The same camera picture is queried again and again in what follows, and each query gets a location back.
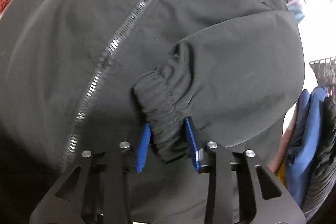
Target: jacket sleeve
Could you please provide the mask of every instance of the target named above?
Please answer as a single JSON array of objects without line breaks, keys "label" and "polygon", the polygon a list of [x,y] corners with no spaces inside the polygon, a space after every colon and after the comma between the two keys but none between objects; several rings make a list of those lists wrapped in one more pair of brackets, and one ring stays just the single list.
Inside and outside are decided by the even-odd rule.
[{"label": "jacket sleeve", "polygon": [[170,54],[134,85],[164,162],[188,155],[181,130],[187,116],[234,146],[282,118],[303,85],[300,35],[286,11],[219,23],[179,41]]}]

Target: blue garment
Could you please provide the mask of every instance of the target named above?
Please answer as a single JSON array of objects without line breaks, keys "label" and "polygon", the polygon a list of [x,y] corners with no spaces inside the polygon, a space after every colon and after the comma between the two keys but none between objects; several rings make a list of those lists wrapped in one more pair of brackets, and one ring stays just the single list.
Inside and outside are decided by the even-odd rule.
[{"label": "blue garment", "polygon": [[311,164],[320,140],[326,96],[327,89],[318,86],[310,97],[307,90],[302,91],[298,101],[296,127],[286,155],[285,177],[287,189],[300,207],[307,193]]}]

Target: zipper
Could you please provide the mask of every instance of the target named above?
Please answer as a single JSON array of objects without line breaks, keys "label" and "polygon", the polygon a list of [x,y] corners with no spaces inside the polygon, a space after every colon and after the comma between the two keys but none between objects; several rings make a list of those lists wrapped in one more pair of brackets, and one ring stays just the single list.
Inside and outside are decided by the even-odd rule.
[{"label": "zipper", "polygon": [[72,162],[73,158],[76,156],[85,117],[90,110],[93,99],[97,96],[98,90],[103,85],[104,76],[106,75],[107,70],[112,66],[112,60],[119,45],[129,36],[132,28],[135,26],[135,23],[141,17],[151,1],[152,0],[140,0],[137,3],[132,13],[117,29],[107,48],[103,52],[89,86],[81,99],[77,115],[73,123],[72,132],[67,138],[65,152],[63,154],[63,168]]}]

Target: black garment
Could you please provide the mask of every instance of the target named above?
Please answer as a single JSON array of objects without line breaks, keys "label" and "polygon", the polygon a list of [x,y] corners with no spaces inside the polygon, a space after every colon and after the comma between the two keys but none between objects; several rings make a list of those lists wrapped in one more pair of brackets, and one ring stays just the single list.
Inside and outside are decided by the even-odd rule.
[{"label": "black garment", "polygon": [[323,126],[310,185],[302,211],[307,221],[318,211],[336,182],[336,102],[326,97],[323,102]]},{"label": "black garment", "polygon": [[[198,129],[223,145],[240,151],[251,145],[266,162],[276,155],[283,117],[304,77],[297,24],[284,0],[141,1],[13,0],[3,15],[4,222],[11,223],[14,215],[16,224],[27,223],[38,199],[81,151],[105,151],[141,132],[144,119],[132,86],[158,65],[163,71],[173,66],[181,45],[187,46],[189,60],[176,65],[186,65],[181,75],[190,78],[186,93],[172,89],[172,94],[183,115],[190,114]],[[134,7],[139,6],[138,13]],[[112,50],[116,33],[124,33],[124,39]],[[97,73],[98,87],[91,87]],[[166,81],[168,75],[160,77]],[[95,92],[82,112],[90,89]],[[22,193],[36,189],[34,195],[14,191],[13,176]],[[208,176],[196,174],[189,159],[165,165],[150,150],[143,173],[129,174],[133,219],[202,223],[207,184]]]}]

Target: zipper teeth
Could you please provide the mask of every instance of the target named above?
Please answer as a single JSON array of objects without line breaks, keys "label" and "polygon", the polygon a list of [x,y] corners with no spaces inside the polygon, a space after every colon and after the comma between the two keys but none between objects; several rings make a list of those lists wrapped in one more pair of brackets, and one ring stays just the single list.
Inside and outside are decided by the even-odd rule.
[{"label": "zipper teeth", "polygon": [[83,125],[83,121],[85,120],[85,116],[88,113],[89,107],[91,105],[91,100],[93,96],[96,94],[98,88],[102,85],[102,80],[104,78],[104,73],[107,67],[110,65],[110,60],[114,56],[118,46],[125,38],[128,36],[138,17],[144,11],[146,5],[151,0],[140,0],[137,3],[137,6],[132,11],[130,16],[125,20],[125,22],[117,29],[113,38],[110,41],[109,46],[103,52],[102,57],[97,65],[96,73],[90,81],[90,85],[81,100],[80,107],[78,109],[73,132],[70,134],[67,144],[66,144],[66,152],[64,155],[63,163],[65,167],[70,161],[72,161],[73,157],[76,153],[76,148],[78,144],[79,134]]}]

